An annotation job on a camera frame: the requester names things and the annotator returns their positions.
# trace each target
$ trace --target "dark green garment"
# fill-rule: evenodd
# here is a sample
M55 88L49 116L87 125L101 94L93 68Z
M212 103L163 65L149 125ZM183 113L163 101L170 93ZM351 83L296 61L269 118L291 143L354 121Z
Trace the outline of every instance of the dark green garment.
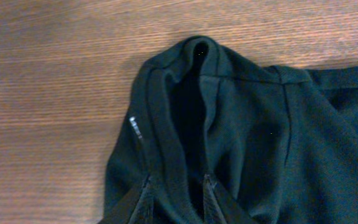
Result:
M100 223L358 223L358 67L259 67L196 36L146 61Z

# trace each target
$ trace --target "wood grain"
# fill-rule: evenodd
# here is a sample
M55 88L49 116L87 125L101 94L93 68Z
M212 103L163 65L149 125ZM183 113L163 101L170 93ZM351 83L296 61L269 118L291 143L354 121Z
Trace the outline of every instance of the wood grain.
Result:
M261 66L358 65L358 1L0 0L0 223L96 223L142 63L208 35Z

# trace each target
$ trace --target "clothing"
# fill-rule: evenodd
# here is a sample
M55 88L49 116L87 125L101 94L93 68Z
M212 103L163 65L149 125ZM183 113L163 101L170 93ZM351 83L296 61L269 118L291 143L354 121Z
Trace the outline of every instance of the clothing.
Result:
M105 188L100 223L358 223L358 67L183 40L140 69Z

